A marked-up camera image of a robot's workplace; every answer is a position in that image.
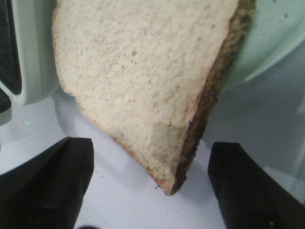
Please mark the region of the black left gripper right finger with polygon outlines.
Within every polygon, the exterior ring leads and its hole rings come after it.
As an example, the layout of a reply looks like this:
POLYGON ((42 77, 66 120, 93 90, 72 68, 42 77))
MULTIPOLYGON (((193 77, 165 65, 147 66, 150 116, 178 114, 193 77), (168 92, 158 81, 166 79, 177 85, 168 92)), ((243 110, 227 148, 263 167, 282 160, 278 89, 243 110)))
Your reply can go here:
POLYGON ((305 208, 238 143, 215 142, 208 176, 228 229, 303 229, 305 208))

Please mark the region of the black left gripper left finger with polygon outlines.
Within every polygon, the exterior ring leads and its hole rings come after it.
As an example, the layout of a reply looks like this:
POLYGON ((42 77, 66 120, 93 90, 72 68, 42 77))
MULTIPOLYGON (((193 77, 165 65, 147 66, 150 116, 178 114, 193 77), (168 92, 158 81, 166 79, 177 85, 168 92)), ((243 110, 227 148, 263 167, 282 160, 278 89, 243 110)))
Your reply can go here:
POLYGON ((0 176, 2 229, 72 229, 94 170, 90 138, 66 137, 0 176))

